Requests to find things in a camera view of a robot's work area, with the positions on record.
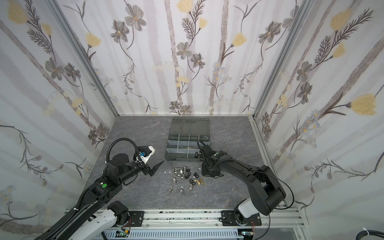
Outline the aluminium front rail frame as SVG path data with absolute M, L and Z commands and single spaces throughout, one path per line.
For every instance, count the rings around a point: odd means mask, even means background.
M 107 240 L 105 230 L 176 230 L 237 229 L 243 240 L 308 240 L 309 234 L 296 208 L 275 209 L 268 216 L 260 215 L 258 227 L 224 227 L 219 221 L 221 211 L 234 209 L 128 209 L 116 201 L 107 209 L 98 210 L 68 240 Z M 129 212 L 144 211 L 141 227 L 128 227 Z

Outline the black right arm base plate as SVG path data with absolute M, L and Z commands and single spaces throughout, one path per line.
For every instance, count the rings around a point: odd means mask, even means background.
M 239 211 L 235 210 L 221 211 L 219 221 L 222 222 L 224 227 L 258 227 L 262 225 L 260 214 L 255 214 L 246 218 Z

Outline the brass wing nut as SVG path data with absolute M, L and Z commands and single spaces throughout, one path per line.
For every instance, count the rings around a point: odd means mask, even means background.
M 196 180 L 196 183 L 197 183 L 198 185 L 205 185 L 205 182 L 204 182 L 204 180 L 203 180 L 202 178 Z

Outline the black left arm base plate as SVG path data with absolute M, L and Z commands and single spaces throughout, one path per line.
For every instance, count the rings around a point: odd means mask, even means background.
M 129 221 L 128 227 L 141 227 L 144 220 L 144 211 L 130 211 L 129 212 Z

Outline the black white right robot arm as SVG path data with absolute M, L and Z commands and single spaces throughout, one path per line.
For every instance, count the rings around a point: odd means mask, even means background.
M 222 217 L 223 223 L 245 226 L 254 217 L 268 216 L 286 198 L 280 180 L 268 166 L 247 165 L 224 151 L 212 150 L 202 141 L 198 141 L 197 146 L 203 158 L 202 176 L 217 179 L 224 176 L 222 172 L 226 172 L 247 186 L 250 197 L 234 208 L 232 217 L 226 220 Z

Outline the green plastic organizer box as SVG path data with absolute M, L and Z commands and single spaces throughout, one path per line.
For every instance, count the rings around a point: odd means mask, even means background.
M 174 117 L 168 136 L 165 158 L 167 161 L 201 162 L 203 158 L 195 158 L 200 153 L 197 141 L 205 145 L 211 142 L 210 121 L 208 118 Z

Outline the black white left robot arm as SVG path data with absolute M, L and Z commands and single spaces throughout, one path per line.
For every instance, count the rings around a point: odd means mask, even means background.
M 77 203 L 37 240 L 68 240 L 94 213 L 123 189 L 123 183 L 142 172 L 153 176 L 164 161 L 150 168 L 129 161 L 126 154 L 117 154 L 107 162 L 106 170 L 80 195 Z

